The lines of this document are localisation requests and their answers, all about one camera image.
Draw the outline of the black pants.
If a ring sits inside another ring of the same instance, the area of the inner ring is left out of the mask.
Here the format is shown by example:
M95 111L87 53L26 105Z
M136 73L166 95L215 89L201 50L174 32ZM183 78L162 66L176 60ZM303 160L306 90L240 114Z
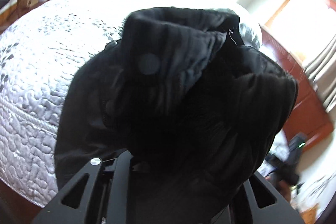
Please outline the black pants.
M58 188L129 151L135 223L201 223L256 172L293 110L296 80L210 9L132 12L75 74L54 152Z

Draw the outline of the dark wooden headboard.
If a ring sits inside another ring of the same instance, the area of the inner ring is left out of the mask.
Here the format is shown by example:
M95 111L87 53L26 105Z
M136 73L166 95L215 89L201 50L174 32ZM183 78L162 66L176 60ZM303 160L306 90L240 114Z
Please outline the dark wooden headboard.
M303 150L307 151L333 132L333 123L325 112L301 65L265 28L262 28L261 32L262 45L260 50L278 63L298 82L298 96L293 111L283 126L283 131L287 140L291 140L299 132L304 133L307 136L307 141Z

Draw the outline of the white quilted bed mattress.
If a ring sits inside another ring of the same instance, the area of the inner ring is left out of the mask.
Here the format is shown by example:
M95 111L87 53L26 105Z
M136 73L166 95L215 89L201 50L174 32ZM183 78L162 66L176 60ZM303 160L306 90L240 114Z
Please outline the white quilted bed mattress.
M1 181L44 207L56 194L54 147L77 70L121 36L130 12L175 6L230 9L244 42L260 47L258 22L230 0L50 0L1 34Z

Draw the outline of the right wooden frame window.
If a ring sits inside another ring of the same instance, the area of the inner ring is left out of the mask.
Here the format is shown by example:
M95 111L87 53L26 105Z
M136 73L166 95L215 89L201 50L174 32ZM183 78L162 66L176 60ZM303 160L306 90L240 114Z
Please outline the right wooden frame window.
M299 63L306 64L335 35L335 0L285 0L266 26Z

